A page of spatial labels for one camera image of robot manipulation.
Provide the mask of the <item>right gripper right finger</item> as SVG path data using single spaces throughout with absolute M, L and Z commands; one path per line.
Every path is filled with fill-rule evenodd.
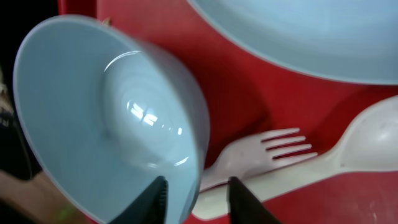
M 281 224 L 237 178 L 228 180 L 230 224 Z

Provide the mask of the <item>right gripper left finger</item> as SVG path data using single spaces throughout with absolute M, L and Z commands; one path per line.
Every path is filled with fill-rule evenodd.
M 109 224 L 164 224 L 167 195 L 168 182 L 164 176 L 158 176 Z

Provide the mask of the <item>white plastic fork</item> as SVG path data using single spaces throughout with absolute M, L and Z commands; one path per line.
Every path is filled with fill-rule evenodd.
M 217 160 L 205 169 L 200 191 L 227 183 L 230 177 L 247 179 L 318 156 L 305 136 L 291 136 L 299 128 L 279 129 L 252 134 L 229 143 Z

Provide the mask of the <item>light blue bowl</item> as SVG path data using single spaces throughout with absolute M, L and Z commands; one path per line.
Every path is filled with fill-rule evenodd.
M 173 54 L 86 16 L 37 24 L 16 55 L 24 136 L 53 183 L 98 223 L 165 177 L 167 223 L 198 197 L 210 140 L 205 97 Z

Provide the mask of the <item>white plastic spoon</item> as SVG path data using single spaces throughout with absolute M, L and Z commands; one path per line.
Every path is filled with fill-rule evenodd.
M 397 170 L 397 97 L 362 111 L 328 152 L 244 181 L 265 201 L 346 172 Z

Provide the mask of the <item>light blue plate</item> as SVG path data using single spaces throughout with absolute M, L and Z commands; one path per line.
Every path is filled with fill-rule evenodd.
M 313 77 L 397 84 L 397 0 L 190 0 L 223 37 Z

